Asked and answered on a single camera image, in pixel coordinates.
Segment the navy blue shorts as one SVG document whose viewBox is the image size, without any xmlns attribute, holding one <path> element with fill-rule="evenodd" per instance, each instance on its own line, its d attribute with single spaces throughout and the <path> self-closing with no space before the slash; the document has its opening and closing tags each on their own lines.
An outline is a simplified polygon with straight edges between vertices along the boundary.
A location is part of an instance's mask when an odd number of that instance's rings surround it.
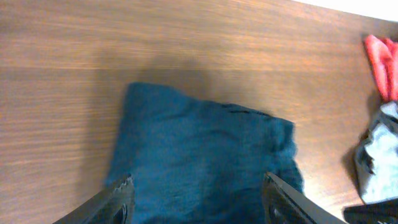
<svg viewBox="0 0 398 224">
<path fill-rule="evenodd" d="M 266 172 L 303 190 L 295 152 L 290 121 L 132 83 L 105 182 L 133 176 L 134 223 L 263 223 Z"/>
</svg>

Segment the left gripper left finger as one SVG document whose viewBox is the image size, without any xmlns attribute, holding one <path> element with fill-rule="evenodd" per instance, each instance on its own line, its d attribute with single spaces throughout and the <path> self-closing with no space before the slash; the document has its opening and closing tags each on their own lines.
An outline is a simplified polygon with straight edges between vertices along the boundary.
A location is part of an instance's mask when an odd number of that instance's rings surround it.
<svg viewBox="0 0 398 224">
<path fill-rule="evenodd" d="M 54 224 L 130 224 L 135 207 L 134 181 L 124 175 Z"/>
</svg>

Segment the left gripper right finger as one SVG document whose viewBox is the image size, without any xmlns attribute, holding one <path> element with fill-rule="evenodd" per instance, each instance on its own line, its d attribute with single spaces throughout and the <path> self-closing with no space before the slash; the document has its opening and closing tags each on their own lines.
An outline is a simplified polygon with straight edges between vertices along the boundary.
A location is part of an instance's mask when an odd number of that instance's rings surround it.
<svg viewBox="0 0 398 224">
<path fill-rule="evenodd" d="M 344 224 L 271 172 L 264 175 L 262 203 L 267 224 Z"/>
</svg>

